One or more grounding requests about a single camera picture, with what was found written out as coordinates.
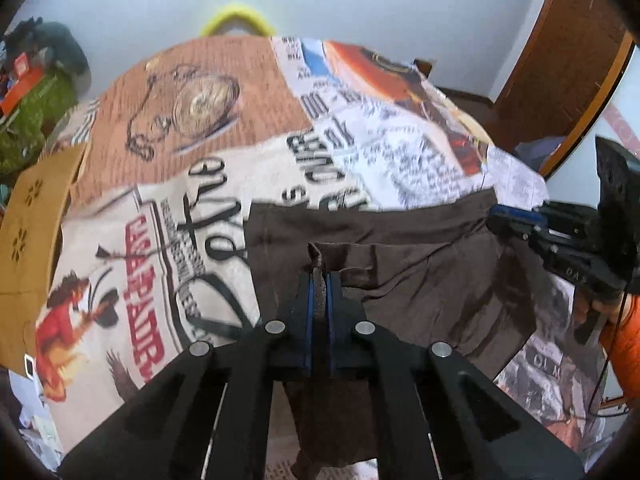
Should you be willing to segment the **orange sleeve forearm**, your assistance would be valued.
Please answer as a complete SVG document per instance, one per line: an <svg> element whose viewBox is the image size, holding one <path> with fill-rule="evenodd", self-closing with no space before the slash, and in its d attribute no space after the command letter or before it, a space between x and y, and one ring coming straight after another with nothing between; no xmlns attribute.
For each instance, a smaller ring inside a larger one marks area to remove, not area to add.
<svg viewBox="0 0 640 480"><path fill-rule="evenodd" d="M639 400L639 297L631 295L617 322L617 309L610 315L600 335L600 343L608 350L615 376L628 401Z"/></svg>

